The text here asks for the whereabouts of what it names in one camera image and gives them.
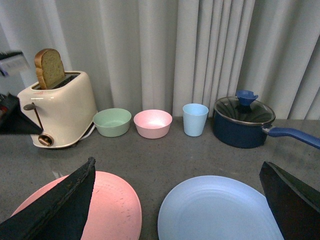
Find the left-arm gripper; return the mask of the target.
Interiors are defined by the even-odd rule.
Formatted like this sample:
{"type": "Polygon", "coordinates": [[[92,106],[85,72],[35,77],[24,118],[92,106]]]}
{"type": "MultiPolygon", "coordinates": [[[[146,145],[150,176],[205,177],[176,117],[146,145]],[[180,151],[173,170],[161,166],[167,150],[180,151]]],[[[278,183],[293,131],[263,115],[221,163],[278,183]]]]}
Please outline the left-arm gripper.
{"type": "MultiPolygon", "coordinates": [[[[30,66],[22,51],[0,52],[0,74],[12,76],[29,69],[30,66]]],[[[43,130],[22,111],[18,97],[0,94],[0,134],[39,135],[43,130]]]]}

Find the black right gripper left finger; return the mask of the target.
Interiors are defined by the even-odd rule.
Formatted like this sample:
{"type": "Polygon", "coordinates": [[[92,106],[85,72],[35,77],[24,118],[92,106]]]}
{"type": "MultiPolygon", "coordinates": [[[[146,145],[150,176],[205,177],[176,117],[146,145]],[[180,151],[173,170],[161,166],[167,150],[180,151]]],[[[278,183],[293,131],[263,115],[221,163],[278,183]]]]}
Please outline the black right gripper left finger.
{"type": "Polygon", "coordinates": [[[88,161],[0,225],[2,240],[79,240],[86,225],[96,178],[88,161]]]}

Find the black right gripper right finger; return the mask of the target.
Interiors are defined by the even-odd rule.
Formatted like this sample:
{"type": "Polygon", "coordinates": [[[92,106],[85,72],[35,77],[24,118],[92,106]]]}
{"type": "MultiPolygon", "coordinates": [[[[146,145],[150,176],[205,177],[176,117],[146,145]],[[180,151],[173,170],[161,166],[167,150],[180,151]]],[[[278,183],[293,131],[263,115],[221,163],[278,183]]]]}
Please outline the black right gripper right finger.
{"type": "Polygon", "coordinates": [[[259,173],[268,206],[285,240],[320,238],[320,192],[272,162],[259,173]]]}

